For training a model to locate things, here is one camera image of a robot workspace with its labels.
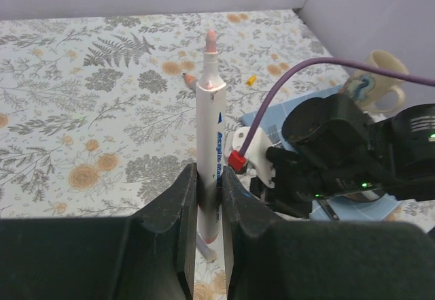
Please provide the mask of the purple highlighter pen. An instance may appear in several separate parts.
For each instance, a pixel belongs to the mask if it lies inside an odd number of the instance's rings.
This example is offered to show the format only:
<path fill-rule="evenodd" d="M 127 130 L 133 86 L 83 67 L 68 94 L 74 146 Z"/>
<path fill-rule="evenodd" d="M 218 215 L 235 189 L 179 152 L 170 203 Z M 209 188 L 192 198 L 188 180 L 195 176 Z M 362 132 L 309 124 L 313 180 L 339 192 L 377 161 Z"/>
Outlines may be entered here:
<path fill-rule="evenodd" d="M 196 241 L 196 249 L 209 263 L 212 263 L 217 259 L 215 250 L 212 250 L 201 238 L 197 239 Z"/>

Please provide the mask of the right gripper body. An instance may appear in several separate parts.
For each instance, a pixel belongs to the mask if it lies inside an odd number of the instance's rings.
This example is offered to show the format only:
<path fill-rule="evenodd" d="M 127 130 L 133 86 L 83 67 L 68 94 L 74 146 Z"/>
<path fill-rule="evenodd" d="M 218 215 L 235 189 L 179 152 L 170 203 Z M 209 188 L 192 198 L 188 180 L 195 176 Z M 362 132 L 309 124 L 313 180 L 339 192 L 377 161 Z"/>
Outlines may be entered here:
<path fill-rule="evenodd" d="M 273 146 L 266 151 L 266 158 L 276 171 L 275 187 L 268 188 L 259 178 L 252 178 L 249 191 L 271 210 L 296 218 L 308 218 L 312 202 L 319 199 L 381 190 L 355 163 L 321 169 L 293 151 Z"/>

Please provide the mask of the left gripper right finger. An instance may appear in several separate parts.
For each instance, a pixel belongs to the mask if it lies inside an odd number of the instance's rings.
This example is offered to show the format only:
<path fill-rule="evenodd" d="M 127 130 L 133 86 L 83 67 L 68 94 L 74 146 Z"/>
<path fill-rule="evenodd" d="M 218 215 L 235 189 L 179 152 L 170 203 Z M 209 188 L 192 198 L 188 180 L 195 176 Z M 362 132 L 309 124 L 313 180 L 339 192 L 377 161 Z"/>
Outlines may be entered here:
<path fill-rule="evenodd" d="M 285 220 L 222 174 L 229 299 L 433 299 L 434 241 L 405 222 Z"/>

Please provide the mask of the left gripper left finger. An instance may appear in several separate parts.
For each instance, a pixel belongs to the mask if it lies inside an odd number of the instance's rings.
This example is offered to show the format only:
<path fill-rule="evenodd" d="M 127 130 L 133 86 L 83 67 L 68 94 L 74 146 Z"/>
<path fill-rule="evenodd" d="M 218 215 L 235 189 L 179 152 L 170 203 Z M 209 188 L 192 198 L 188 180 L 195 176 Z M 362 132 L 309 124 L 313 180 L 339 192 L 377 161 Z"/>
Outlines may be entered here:
<path fill-rule="evenodd" d="M 196 165 L 130 216 L 1 221 L 2 299 L 191 299 Z"/>

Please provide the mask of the white acrylic marker pink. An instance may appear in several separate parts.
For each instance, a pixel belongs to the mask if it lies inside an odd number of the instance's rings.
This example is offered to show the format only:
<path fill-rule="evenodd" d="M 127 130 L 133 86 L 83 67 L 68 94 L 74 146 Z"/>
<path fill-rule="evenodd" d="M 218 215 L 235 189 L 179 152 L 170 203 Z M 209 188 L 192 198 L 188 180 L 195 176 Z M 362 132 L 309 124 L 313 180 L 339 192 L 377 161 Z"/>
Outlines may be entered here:
<path fill-rule="evenodd" d="M 205 38 L 203 73 L 196 83 L 198 232 L 206 244 L 214 242 L 220 232 L 225 113 L 226 83 L 218 72 L 217 35 L 210 30 Z"/>

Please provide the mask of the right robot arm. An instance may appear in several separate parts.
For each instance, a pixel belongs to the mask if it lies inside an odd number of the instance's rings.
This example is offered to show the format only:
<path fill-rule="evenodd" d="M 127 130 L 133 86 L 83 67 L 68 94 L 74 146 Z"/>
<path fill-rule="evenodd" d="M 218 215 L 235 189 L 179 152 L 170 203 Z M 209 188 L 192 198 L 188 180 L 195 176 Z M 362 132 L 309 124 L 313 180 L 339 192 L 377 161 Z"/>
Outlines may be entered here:
<path fill-rule="evenodd" d="M 307 218 L 312 202 L 364 191 L 398 200 L 434 198 L 434 106 L 374 121 L 342 94 L 303 101 L 285 118 L 289 150 L 269 147 L 274 187 L 249 189 L 272 210 Z"/>

